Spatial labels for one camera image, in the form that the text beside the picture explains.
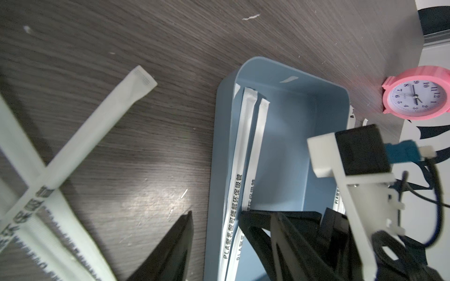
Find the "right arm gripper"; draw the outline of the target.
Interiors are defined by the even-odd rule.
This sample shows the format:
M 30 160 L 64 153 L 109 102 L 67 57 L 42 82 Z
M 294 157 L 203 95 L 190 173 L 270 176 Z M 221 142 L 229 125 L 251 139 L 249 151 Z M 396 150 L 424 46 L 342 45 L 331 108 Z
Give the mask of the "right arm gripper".
M 347 216 L 243 211 L 240 228 L 271 281 L 360 281 L 362 262 Z

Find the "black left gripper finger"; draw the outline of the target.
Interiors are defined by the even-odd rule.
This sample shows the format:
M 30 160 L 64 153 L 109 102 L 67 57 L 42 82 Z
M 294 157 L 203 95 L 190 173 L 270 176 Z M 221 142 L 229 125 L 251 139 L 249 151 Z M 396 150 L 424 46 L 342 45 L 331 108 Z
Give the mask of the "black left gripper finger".
M 150 256 L 129 277 L 130 281 L 184 281 L 193 241 L 189 211 L 179 217 Z

